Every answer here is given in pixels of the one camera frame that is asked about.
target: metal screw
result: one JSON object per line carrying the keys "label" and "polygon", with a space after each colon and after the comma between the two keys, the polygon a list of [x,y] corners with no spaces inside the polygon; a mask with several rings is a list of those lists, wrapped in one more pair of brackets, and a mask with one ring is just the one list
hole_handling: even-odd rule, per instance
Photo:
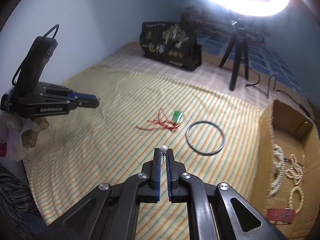
{"label": "metal screw", "polygon": [[103,182],[99,185],[100,190],[107,190],[109,188],[109,184],[106,182]]}
{"label": "metal screw", "polygon": [[227,190],[229,188],[229,184],[222,182],[219,184],[219,188],[222,190]]}
{"label": "metal screw", "polygon": [[144,172],[140,172],[137,174],[139,179],[146,179],[148,177],[148,175]]}
{"label": "metal screw", "polygon": [[181,178],[183,179],[190,179],[191,178],[191,174],[190,173],[187,173],[187,172],[184,172],[181,174]]}

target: jewelry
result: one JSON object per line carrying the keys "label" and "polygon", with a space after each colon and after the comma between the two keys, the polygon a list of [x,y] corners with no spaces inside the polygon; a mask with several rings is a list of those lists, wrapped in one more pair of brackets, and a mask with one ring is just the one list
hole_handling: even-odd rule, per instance
{"label": "jewelry", "polygon": [[290,192],[290,195],[289,195],[289,208],[291,208],[291,209],[293,209],[292,208],[292,196],[293,196],[293,193],[295,192],[295,191],[298,191],[299,192],[299,195],[300,195],[300,206],[299,206],[299,208],[295,211],[296,212],[296,214],[298,214],[299,213],[299,211],[300,211],[300,209],[302,208],[302,206],[303,206],[303,201],[304,201],[304,195],[303,195],[303,191],[302,191],[302,189],[299,187],[299,186],[295,186],[292,190],[291,190],[291,192]]}
{"label": "jewelry", "polygon": [[293,184],[297,186],[303,176],[303,168],[298,164],[297,158],[294,154],[290,155],[291,167],[285,171],[285,175],[293,180]]}
{"label": "jewelry", "polygon": [[277,144],[273,144],[272,147],[273,147],[273,164],[275,166],[275,171],[273,172],[273,174],[276,175],[276,179],[270,185],[271,190],[269,191],[269,196],[274,195],[279,190],[281,186],[284,170],[285,170],[284,152],[282,148]]}
{"label": "jewelry", "polygon": [[[200,123],[208,123],[208,124],[211,124],[213,125],[214,127],[216,127],[218,129],[218,131],[220,132],[221,136],[222,136],[222,143],[219,147],[219,149],[213,151],[213,152],[204,152],[202,150],[199,150],[198,148],[196,148],[193,143],[191,142],[190,140],[190,136],[189,136],[189,130],[191,127],[195,126],[196,124],[200,124]],[[217,154],[218,152],[220,152],[222,150],[222,148],[224,147],[225,143],[226,143],[226,138],[223,134],[223,131],[221,130],[221,128],[216,125],[215,123],[213,122],[209,122],[209,121],[204,121],[204,120],[201,120],[201,121],[197,121],[197,122],[194,122],[192,123],[191,125],[189,125],[189,127],[187,128],[187,131],[186,131],[186,139],[187,139],[187,142],[189,144],[189,146],[194,150],[196,151],[197,153],[200,153],[200,154],[203,154],[203,155],[215,155]]]}

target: striped cloth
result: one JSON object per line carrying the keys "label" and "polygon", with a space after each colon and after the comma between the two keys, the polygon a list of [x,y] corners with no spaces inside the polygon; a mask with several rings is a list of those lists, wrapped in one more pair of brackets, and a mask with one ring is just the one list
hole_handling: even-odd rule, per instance
{"label": "striped cloth", "polygon": [[[262,110],[232,96],[187,82],[148,73],[119,70],[97,63],[64,84],[100,98],[97,109],[78,108],[49,117],[37,145],[24,159],[30,189],[48,224],[101,182],[111,185],[141,171],[162,144],[175,159],[204,182],[228,182],[246,199],[256,172],[259,116]],[[183,111],[176,131],[135,128],[154,119],[160,108],[168,116]],[[188,125],[198,120],[217,123],[226,145],[214,156],[201,156],[186,143]],[[199,125],[190,131],[203,150],[217,149],[219,133]],[[188,239],[185,204],[168,202],[165,163],[161,166],[160,202],[141,204],[136,239]]]}

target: white tree graphic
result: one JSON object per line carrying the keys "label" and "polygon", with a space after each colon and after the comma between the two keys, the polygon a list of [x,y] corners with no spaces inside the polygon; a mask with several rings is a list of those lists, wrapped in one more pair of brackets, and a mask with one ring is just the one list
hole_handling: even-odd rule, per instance
{"label": "white tree graphic", "polygon": [[165,39],[164,44],[168,43],[168,40],[171,39],[172,41],[176,41],[175,47],[180,48],[181,44],[184,41],[187,41],[189,37],[186,35],[186,33],[179,27],[179,25],[176,23],[175,25],[171,26],[170,29],[166,30],[162,33],[162,38]]}

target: black bag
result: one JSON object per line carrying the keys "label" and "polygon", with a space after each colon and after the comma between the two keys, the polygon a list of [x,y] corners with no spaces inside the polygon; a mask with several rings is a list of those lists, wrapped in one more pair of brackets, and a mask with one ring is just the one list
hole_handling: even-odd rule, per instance
{"label": "black bag", "polygon": [[146,57],[194,71],[201,65],[197,28],[190,23],[144,22],[140,46]]}

